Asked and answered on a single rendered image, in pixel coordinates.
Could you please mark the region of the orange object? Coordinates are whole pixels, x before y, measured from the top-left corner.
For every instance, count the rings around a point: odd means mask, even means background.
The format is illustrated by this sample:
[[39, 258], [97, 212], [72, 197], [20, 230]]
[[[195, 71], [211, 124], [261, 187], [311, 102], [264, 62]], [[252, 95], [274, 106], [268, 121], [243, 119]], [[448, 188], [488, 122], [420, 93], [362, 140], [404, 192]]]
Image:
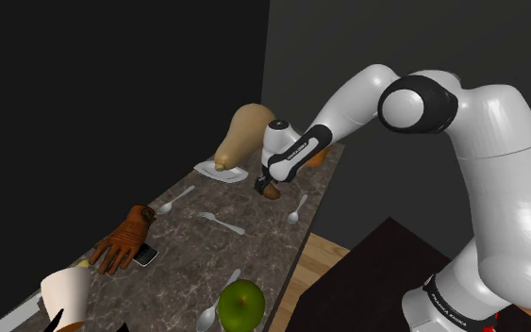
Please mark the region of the orange object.
[[320, 151], [319, 153], [317, 153], [315, 156], [313, 156], [307, 163], [306, 163], [306, 166], [310, 167], [310, 168], [320, 168], [323, 163], [324, 163], [324, 160], [327, 156], [327, 154], [329, 153], [329, 151], [331, 150], [332, 146], [329, 145], [329, 146], [326, 146], [322, 151]]

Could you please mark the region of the tan butternut squash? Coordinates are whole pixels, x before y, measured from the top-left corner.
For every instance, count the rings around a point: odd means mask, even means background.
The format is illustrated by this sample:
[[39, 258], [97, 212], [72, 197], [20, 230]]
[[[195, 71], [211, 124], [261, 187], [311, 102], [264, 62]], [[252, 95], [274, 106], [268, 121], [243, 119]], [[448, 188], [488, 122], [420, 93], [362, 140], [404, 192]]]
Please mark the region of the tan butternut squash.
[[234, 114], [224, 140], [214, 155], [215, 170], [231, 170], [250, 157], [263, 144], [273, 112], [261, 104], [247, 104]]

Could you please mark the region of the dark robot stand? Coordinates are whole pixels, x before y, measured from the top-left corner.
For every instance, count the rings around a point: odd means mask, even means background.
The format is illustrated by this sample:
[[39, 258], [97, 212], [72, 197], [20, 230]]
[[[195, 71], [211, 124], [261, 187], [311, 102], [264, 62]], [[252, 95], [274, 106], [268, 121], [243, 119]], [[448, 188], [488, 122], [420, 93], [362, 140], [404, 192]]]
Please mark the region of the dark robot stand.
[[449, 259], [387, 219], [300, 296], [286, 332], [410, 332], [442, 307], [531, 332], [531, 316], [480, 279], [474, 243]]

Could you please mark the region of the silver fork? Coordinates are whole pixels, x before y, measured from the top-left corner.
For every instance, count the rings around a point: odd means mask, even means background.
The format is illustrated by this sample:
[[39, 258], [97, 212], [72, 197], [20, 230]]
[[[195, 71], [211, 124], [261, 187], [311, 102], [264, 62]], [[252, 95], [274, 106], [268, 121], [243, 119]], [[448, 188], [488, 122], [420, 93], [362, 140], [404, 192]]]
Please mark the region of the silver fork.
[[198, 216], [202, 217], [202, 218], [205, 218], [205, 219], [208, 219], [208, 220], [211, 220], [211, 221], [213, 221], [213, 222], [215, 222], [217, 224], [220, 224], [220, 225], [232, 230], [233, 232], [235, 232], [235, 233], [237, 233], [239, 235], [244, 235], [245, 234], [245, 230], [243, 228], [235, 226], [233, 224], [228, 224], [228, 223], [222, 222], [222, 221], [218, 220], [213, 213], [200, 212], [200, 213], [198, 213]]

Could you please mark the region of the white cup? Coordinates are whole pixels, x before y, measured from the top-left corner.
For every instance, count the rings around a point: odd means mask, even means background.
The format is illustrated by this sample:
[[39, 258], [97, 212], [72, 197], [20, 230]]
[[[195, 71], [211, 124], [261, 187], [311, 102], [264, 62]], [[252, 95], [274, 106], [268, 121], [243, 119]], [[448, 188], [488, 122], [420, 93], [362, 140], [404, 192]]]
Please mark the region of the white cup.
[[84, 325], [90, 284], [89, 269], [79, 266], [43, 279], [42, 300], [53, 326], [47, 332], [76, 332]]

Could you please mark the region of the brown leather glove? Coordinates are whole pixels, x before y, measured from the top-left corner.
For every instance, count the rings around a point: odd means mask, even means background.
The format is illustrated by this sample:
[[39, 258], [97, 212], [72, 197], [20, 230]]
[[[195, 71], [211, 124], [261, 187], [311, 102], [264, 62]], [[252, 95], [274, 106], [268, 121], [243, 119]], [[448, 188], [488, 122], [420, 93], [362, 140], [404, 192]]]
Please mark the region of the brown leather glove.
[[125, 220], [108, 236], [97, 242], [89, 258], [90, 265], [105, 255], [99, 274], [114, 275], [118, 268], [125, 270], [146, 240], [149, 228], [156, 219], [155, 211], [145, 205], [134, 205]]

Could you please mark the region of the white square plate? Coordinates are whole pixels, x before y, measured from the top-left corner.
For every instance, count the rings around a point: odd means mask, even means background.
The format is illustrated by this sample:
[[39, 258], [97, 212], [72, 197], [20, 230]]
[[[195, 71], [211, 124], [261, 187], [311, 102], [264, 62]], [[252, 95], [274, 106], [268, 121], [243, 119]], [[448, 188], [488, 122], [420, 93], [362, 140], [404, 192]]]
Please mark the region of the white square plate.
[[248, 176], [248, 173], [240, 167], [217, 171], [213, 160], [202, 161], [196, 164], [193, 169], [204, 176], [228, 184], [240, 182]]

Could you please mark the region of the green apple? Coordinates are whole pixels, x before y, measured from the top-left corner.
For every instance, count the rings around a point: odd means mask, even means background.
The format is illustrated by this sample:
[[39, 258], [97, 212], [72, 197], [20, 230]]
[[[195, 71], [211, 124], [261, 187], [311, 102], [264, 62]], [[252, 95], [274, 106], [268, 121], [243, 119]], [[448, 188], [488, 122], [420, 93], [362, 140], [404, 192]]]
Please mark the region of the green apple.
[[263, 291], [254, 282], [238, 279], [220, 295], [218, 314], [225, 332], [253, 332], [265, 310]]

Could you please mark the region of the silver spoon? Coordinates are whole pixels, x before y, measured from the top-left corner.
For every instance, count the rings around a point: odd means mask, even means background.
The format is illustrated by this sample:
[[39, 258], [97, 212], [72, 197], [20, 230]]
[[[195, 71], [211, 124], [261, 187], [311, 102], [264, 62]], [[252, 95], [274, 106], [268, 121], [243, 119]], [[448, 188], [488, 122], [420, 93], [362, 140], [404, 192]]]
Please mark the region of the silver spoon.
[[301, 199], [300, 199], [300, 202], [298, 204], [298, 206], [296, 207], [296, 209], [288, 216], [288, 223], [289, 224], [295, 224], [298, 222], [299, 220], [299, 210], [300, 208], [302, 207], [302, 205], [305, 203], [305, 201], [307, 200], [308, 198], [308, 195], [307, 194], [303, 194]]
[[[229, 279], [227, 280], [224, 289], [229, 286], [231, 283], [236, 281], [238, 277], [241, 274], [241, 269], [236, 269], [232, 275], [230, 275]], [[196, 332], [207, 332], [208, 329], [213, 325], [216, 318], [216, 307], [218, 306], [220, 297], [216, 298], [216, 301], [214, 304], [205, 309], [199, 316], [197, 322], [196, 322]]]
[[191, 192], [193, 190], [194, 190], [194, 186], [193, 185], [187, 187], [184, 191], [182, 191], [179, 195], [177, 195], [171, 201], [169, 201], [168, 203], [162, 205], [157, 210], [157, 215], [163, 215], [163, 214], [168, 213], [173, 208], [173, 204], [174, 204], [175, 201], [177, 201], [178, 199], [182, 198], [183, 196], [185, 196], [186, 194], [188, 194], [189, 192]]

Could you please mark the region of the black and white phone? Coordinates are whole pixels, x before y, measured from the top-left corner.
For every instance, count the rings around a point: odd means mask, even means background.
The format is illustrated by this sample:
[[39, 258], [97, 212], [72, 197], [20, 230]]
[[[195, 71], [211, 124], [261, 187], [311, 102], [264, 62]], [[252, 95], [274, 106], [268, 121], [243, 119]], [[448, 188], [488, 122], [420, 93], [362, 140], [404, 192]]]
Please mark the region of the black and white phone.
[[143, 243], [133, 257], [133, 260], [142, 267], [148, 266], [158, 255], [158, 250], [147, 244]]

